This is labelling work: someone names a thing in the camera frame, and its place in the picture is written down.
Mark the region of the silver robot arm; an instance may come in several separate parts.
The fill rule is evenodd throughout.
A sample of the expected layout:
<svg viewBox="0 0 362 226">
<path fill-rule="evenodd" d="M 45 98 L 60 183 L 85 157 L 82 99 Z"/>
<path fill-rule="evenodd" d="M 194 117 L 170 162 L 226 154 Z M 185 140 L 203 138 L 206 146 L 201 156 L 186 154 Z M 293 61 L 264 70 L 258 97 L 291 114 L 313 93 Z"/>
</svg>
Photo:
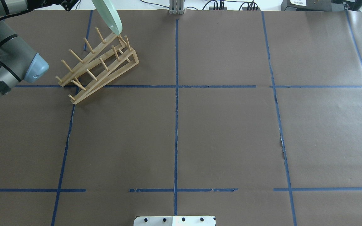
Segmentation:
<svg viewBox="0 0 362 226">
<path fill-rule="evenodd" d="M 49 70 L 46 60 L 4 19 L 52 4 L 49 0 L 0 0 L 0 97 L 8 94 L 21 81 L 34 83 Z"/>
</svg>

